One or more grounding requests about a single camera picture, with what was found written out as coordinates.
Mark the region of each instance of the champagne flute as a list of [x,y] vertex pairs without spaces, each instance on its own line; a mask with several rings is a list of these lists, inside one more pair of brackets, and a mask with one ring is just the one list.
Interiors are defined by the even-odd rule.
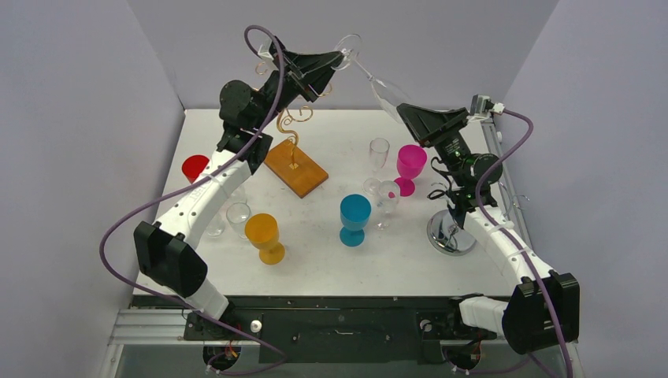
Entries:
[[385,166],[389,151],[390,142],[383,138],[375,138],[369,143],[369,163],[371,164],[372,176],[366,179],[362,185],[362,189],[364,189],[366,194],[376,194],[380,185],[380,180],[376,178],[376,174]]
[[403,103],[408,103],[410,97],[399,86],[389,80],[374,76],[368,69],[364,68],[357,58],[361,48],[362,37],[359,35],[350,34],[343,37],[335,47],[335,50],[343,54],[343,61],[338,67],[332,68],[339,71],[347,68],[349,65],[354,65],[360,69],[371,83],[371,91],[373,91],[373,96],[376,97],[380,107],[394,120],[403,124],[396,107]]

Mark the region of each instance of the white wall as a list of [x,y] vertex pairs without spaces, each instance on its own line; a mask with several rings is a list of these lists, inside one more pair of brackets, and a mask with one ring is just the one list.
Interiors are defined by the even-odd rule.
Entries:
[[[478,91],[506,94],[557,0],[128,3],[186,109],[217,108],[229,80],[264,82],[243,42],[248,24],[269,28],[296,52],[333,50],[342,37],[358,33],[366,68],[397,83],[415,103],[442,108],[467,106]],[[337,73],[332,83],[332,95],[315,107],[378,108],[356,69]]]
[[580,281],[590,376],[668,369],[667,41],[663,0],[561,0],[504,98],[536,123],[511,174],[536,251]]
[[0,372],[97,376],[182,108],[125,0],[2,2],[0,68]]

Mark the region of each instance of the glass base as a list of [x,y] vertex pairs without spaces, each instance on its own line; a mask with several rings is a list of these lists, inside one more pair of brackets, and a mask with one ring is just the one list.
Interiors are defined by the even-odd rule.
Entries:
[[358,246],[364,241],[364,230],[351,231],[347,228],[341,228],[339,239],[345,246]]
[[451,256],[463,256],[476,244],[473,235],[455,223],[449,210],[441,210],[433,215],[427,223],[427,237],[440,253]]
[[378,193],[379,186],[380,186],[380,180],[370,177],[366,179],[366,181],[364,181],[362,189],[364,189],[364,192],[368,195],[376,195],[376,193]]
[[402,197],[408,197],[415,192],[415,183],[412,180],[398,177],[395,179],[395,182],[399,185],[399,189],[401,190],[400,194]]
[[376,223],[376,229],[383,231],[390,226],[390,223],[386,220]]

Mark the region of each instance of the cable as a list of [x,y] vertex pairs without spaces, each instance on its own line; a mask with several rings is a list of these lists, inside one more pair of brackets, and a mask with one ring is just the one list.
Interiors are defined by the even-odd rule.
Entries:
[[[137,288],[137,289],[140,289],[140,290],[142,290],[142,291],[145,291],[146,293],[155,295],[155,296],[157,296],[157,297],[160,297],[160,298],[162,298],[162,299],[168,300],[168,301],[170,301],[170,302],[174,302],[174,303],[178,304],[179,306],[184,306],[184,307],[186,307],[186,308],[188,308],[188,309],[192,309],[192,310],[195,311],[200,317],[203,317],[204,319],[207,319],[208,321],[210,321],[210,322],[212,322],[212,323],[214,323],[214,324],[216,324],[216,325],[219,325],[219,326],[221,326],[221,327],[223,327],[223,328],[225,328],[225,329],[228,329],[229,331],[234,332],[234,333],[236,333],[237,335],[240,335],[240,336],[242,336],[242,337],[244,337],[244,338],[246,338],[246,339],[249,339],[249,340],[251,340],[251,341],[255,341],[256,343],[259,343],[259,344],[262,345],[263,347],[266,347],[266,348],[268,348],[268,349],[270,349],[270,350],[272,350],[272,351],[274,351],[274,352],[280,354],[280,355],[283,357],[283,358],[280,359],[280,361],[275,362],[275,363],[273,363],[273,364],[271,364],[271,365],[263,366],[263,367],[258,368],[258,369],[249,370],[249,371],[247,371],[247,372],[221,372],[222,375],[226,375],[226,376],[245,376],[245,375],[249,375],[249,374],[255,374],[256,372],[264,372],[265,370],[273,369],[273,368],[275,368],[275,367],[277,367],[277,366],[279,366],[279,365],[282,365],[283,363],[286,362],[286,360],[288,359],[288,356],[287,356],[282,350],[279,350],[278,348],[276,348],[275,346],[273,346],[273,345],[267,343],[266,341],[262,341],[262,340],[258,339],[257,337],[252,336],[252,335],[249,335],[249,334],[247,334],[246,332],[242,332],[242,331],[240,331],[240,330],[238,330],[238,329],[236,329],[236,328],[234,328],[234,327],[232,327],[232,326],[230,326],[230,325],[228,325],[228,324],[225,324],[225,323],[219,321],[218,319],[213,319],[212,317],[210,317],[209,315],[207,315],[207,314],[205,314],[205,313],[201,313],[198,309],[196,309],[196,308],[194,308],[193,306],[189,305],[188,303],[182,301],[181,299],[174,298],[174,297],[172,297],[171,295],[164,295],[164,294],[162,294],[162,293],[160,293],[160,292],[157,292],[157,291],[155,291],[155,290],[153,290],[153,289],[150,289],[150,288],[145,287],[145,286],[143,286],[143,285],[140,285],[140,284],[138,284],[138,283],[136,283],[136,282],[133,282],[133,281],[129,280],[128,278],[125,278],[124,276],[122,276],[118,271],[116,271],[116,270],[109,264],[109,261],[107,260],[106,255],[105,255],[105,245],[106,245],[107,240],[109,239],[109,237],[111,236],[111,234],[112,234],[114,231],[116,231],[116,230],[117,230],[123,223],[125,223],[125,222],[128,221],[130,218],[132,218],[132,217],[134,217],[135,215],[137,215],[138,213],[141,213],[142,211],[144,211],[144,210],[146,210],[146,209],[149,209],[150,207],[155,206],[155,205],[157,205],[158,203],[160,203],[160,202],[162,202],[162,201],[165,201],[166,199],[173,198],[173,197],[176,197],[177,195],[181,195],[181,194],[183,194],[183,193],[186,193],[186,192],[188,192],[188,191],[191,191],[191,190],[195,189],[196,187],[199,187],[199,186],[201,186],[202,184],[204,184],[204,183],[208,182],[209,180],[211,180],[211,176],[216,176],[216,175],[220,174],[221,172],[223,172],[224,170],[226,170],[226,168],[229,167],[234,161],[236,161],[236,159],[238,159],[238,158],[239,158],[241,155],[243,155],[249,148],[251,148],[251,146],[253,145],[253,143],[259,138],[260,134],[262,133],[262,130],[264,130],[264,128],[267,126],[267,124],[269,124],[269,122],[276,116],[276,108],[278,107],[278,102],[279,102],[279,100],[280,100],[280,94],[281,94],[281,91],[283,90],[283,82],[284,82],[283,78],[284,78],[284,74],[285,74],[285,61],[284,61],[284,56],[283,56],[283,50],[280,48],[280,43],[278,42],[278,39],[276,38],[276,36],[275,36],[274,34],[272,34],[269,30],[267,30],[266,28],[263,28],[262,26],[259,26],[259,25],[251,25],[251,26],[249,26],[248,28],[246,28],[246,30],[244,31],[244,33],[243,33],[243,37],[244,37],[244,39],[246,40],[246,44],[248,45],[248,47],[249,47],[255,54],[257,54],[258,52],[256,51],[255,48],[252,47],[250,41],[248,40],[248,33],[249,33],[251,30],[259,30],[260,32],[263,32],[263,33],[265,33],[268,37],[270,37],[271,40],[272,40],[272,42],[274,43],[274,46],[276,47],[276,55],[277,55],[277,57],[278,57],[278,71],[279,71],[279,78],[278,78],[278,86],[276,87],[276,96],[274,97],[273,102],[272,102],[272,105],[271,105],[271,107],[269,108],[269,112],[267,112],[267,115],[266,115],[265,119],[264,119],[263,122],[262,122],[262,126],[260,126],[260,128],[258,128],[258,130],[255,132],[255,134],[253,134],[253,136],[250,138],[250,140],[248,141],[248,143],[246,143],[246,145],[243,146],[243,147],[241,148],[241,150],[239,150],[239,152],[238,152],[236,155],[234,155],[234,157],[232,157],[229,161],[227,161],[225,164],[223,164],[219,169],[216,169],[214,172],[212,172],[210,176],[205,176],[205,177],[203,177],[202,179],[200,179],[200,180],[198,180],[198,181],[195,181],[195,183],[193,183],[192,185],[189,185],[189,186],[187,186],[187,187],[184,187],[184,188],[182,188],[182,189],[179,189],[178,191],[174,191],[174,192],[169,193],[169,194],[167,194],[167,195],[163,195],[163,196],[160,197],[160,198],[156,198],[156,199],[154,199],[154,200],[152,200],[152,201],[150,201],[150,202],[147,202],[147,203],[145,203],[144,205],[141,205],[141,206],[138,207],[137,209],[134,209],[134,210],[131,211],[130,213],[128,213],[128,214],[126,214],[125,216],[123,216],[120,220],[118,220],[116,223],[114,223],[114,224],[113,224],[113,225],[112,225],[112,226],[111,226],[111,227],[104,233],[104,235],[102,236],[102,240],[100,241],[100,247],[99,247],[100,260],[102,260],[102,264],[104,265],[104,267],[106,268],[106,270],[109,271],[109,273],[111,273],[114,277],[116,277],[117,279],[119,279],[121,282],[123,282],[123,283],[125,283],[125,284],[127,284],[127,285],[130,285],[130,286],[132,286],[132,287],[134,287],[134,288]],[[219,355],[217,355],[217,356],[213,356],[213,357],[209,360],[209,362],[208,362],[207,365],[211,365],[211,363],[212,363],[213,361],[215,361],[215,359],[218,358],[218,357],[220,357],[220,356],[219,356]]]
[[527,353],[527,355],[529,358],[531,358],[531,361],[533,361],[534,364],[536,364],[541,370],[545,372],[545,374],[548,374],[552,378],[559,378],[559,375],[556,372],[553,372],[552,369],[548,368],[547,365],[534,356],[533,353]]
[[[484,216],[488,219],[488,221],[493,224],[494,226],[498,226],[499,223],[491,216],[489,215],[489,212],[485,209],[483,206],[482,198],[481,198],[481,189],[482,189],[482,184],[487,182],[487,178],[489,175],[492,174],[501,164],[508,159],[515,151],[520,148],[524,142],[531,136],[531,133],[533,132],[533,122],[526,116],[521,115],[520,113],[515,113],[512,112],[508,109],[505,109],[504,114],[508,114],[509,116],[519,118],[520,120],[523,120],[526,122],[526,124],[529,126],[529,129],[526,131],[524,136],[520,139],[519,142],[517,142],[514,146],[512,146],[508,152],[506,152],[502,157],[499,158],[498,161],[496,161],[494,164],[492,164],[491,167],[482,175],[482,177],[478,180],[478,183],[476,184],[476,203],[478,207],[480,207],[481,212],[484,214]],[[503,234],[510,239],[510,241],[518,248],[518,250],[522,250],[524,247],[520,244],[519,240],[515,239],[515,237],[505,228],[500,229]],[[550,298],[550,294],[547,292],[547,288],[545,287],[545,283],[543,280],[540,278],[538,274],[538,270],[536,269],[536,266],[533,264],[531,261],[531,258],[529,258],[529,255],[526,253],[526,250],[523,250],[521,252],[522,257],[526,261],[526,264],[529,266],[529,269],[531,269],[531,273],[533,274],[534,278],[536,278],[536,282],[538,283],[538,287],[540,287],[540,291],[543,292],[543,298],[545,299],[545,304],[547,306],[547,311],[550,313],[550,318],[552,320],[552,324],[555,326],[555,333],[557,334],[557,340],[559,341],[559,348],[562,350],[562,356],[564,359],[564,364],[566,365],[566,376],[568,378],[573,377],[573,362],[570,360],[570,356],[568,353],[568,349],[566,347],[566,341],[564,340],[563,336],[563,331],[562,331],[562,326],[559,323],[559,318],[557,317],[557,312],[555,310],[555,305],[552,303],[552,299]]]

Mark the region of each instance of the wooden block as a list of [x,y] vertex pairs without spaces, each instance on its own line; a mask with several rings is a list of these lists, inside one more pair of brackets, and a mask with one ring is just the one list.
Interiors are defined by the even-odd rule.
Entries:
[[329,178],[320,165],[295,147],[296,168],[291,168],[291,151],[294,144],[285,139],[272,148],[265,158],[265,164],[300,198],[306,197],[313,189]]

